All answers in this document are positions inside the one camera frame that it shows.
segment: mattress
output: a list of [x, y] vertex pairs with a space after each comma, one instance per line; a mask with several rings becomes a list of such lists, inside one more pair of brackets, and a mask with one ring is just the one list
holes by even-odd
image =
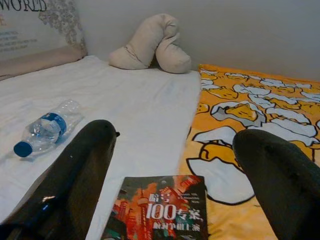
[[[199, 93], [195, 71], [122, 70], [95, 56], [1, 81], [0, 221], [87, 123], [106, 119], [121, 135], [86, 238], [99, 239], [124, 177], [177, 173]], [[84, 114], [69, 138], [46, 154], [16, 156], [25, 126], [67, 99]]]

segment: book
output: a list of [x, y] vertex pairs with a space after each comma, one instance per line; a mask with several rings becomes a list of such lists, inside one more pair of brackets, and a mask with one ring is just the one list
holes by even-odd
[[101, 240], [207, 240], [203, 176], [126, 177]]

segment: blue bottle label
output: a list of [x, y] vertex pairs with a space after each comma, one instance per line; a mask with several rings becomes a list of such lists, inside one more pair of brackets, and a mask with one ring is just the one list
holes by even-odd
[[41, 118], [49, 121], [55, 121], [60, 127], [59, 136], [61, 136], [66, 132], [67, 124], [65, 120], [62, 117], [60, 117], [58, 114], [53, 112], [48, 112], [46, 115], [43, 115]]

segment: pillow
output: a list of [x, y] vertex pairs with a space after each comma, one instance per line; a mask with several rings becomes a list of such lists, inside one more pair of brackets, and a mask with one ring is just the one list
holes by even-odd
[[110, 54], [109, 64], [120, 69], [147, 69], [156, 55], [164, 71], [186, 73], [191, 68], [191, 58], [178, 47], [179, 37], [176, 18], [154, 15], [142, 22], [125, 47]]
[[0, 80], [87, 54], [73, 0], [1, 0], [0, 10]]

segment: plastic water bottle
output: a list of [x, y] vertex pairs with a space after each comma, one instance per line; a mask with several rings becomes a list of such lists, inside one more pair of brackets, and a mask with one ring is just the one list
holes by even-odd
[[24, 129], [22, 140], [13, 150], [22, 158], [32, 153], [47, 152], [55, 147], [56, 141], [62, 135], [69, 134], [82, 118], [79, 103], [66, 100], [28, 125]]

